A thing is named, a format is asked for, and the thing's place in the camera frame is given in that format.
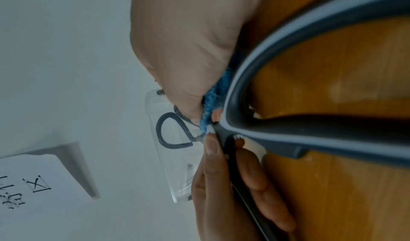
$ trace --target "clear plastic container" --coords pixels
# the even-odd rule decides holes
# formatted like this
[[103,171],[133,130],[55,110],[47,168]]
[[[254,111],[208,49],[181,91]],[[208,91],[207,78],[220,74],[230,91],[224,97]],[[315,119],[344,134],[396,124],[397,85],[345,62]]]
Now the clear plastic container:
[[174,105],[162,90],[145,95],[145,112],[172,199],[175,203],[189,201],[192,179],[203,155],[202,133],[175,113]]

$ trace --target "blue yarn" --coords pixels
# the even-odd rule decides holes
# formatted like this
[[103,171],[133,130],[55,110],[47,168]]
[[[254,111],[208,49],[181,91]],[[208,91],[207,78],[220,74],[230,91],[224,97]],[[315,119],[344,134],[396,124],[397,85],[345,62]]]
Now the blue yarn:
[[199,123],[202,132],[206,132],[207,126],[212,124],[212,112],[223,108],[233,74],[233,69],[228,67],[221,79],[205,94],[203,99],[204,113]]

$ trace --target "white paper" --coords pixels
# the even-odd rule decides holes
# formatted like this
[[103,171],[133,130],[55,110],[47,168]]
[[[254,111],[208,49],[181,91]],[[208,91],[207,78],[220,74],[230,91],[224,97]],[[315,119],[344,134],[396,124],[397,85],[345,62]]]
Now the white paper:
[[0,230],[47,212],[64,212],[92,198],[55,155],[0,159]]

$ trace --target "wood grain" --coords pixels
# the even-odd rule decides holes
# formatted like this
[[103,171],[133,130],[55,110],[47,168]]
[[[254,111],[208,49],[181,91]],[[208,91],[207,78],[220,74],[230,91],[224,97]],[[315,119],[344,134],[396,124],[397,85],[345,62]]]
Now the wood grain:
[[[255,46],[316,0],[266,0],[243,31]],[[410,18],[345,27],[272,60],[251,84],[263,118],[340,114],[410,118]],[[300,241],[410,240],[410,170],[310,152],[268,154],[264,166],[289,204]]]

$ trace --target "hand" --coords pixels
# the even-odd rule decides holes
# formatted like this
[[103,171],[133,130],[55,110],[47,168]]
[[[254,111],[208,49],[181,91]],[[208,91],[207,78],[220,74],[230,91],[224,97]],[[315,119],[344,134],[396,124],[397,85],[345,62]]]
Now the hand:
[[132,0],[131,45],[182,114],[198,123],[202,97],[226,69],[261,0]]
[[[284,231],[295,229],[292,215],[263,171],[256,155],[235,143],[243,181],[261,213]],[[205,154],[192,182],[196,224],[202,241],[255,241],[258,231],[231,191],[228,163],[215,135],[204,140]]]

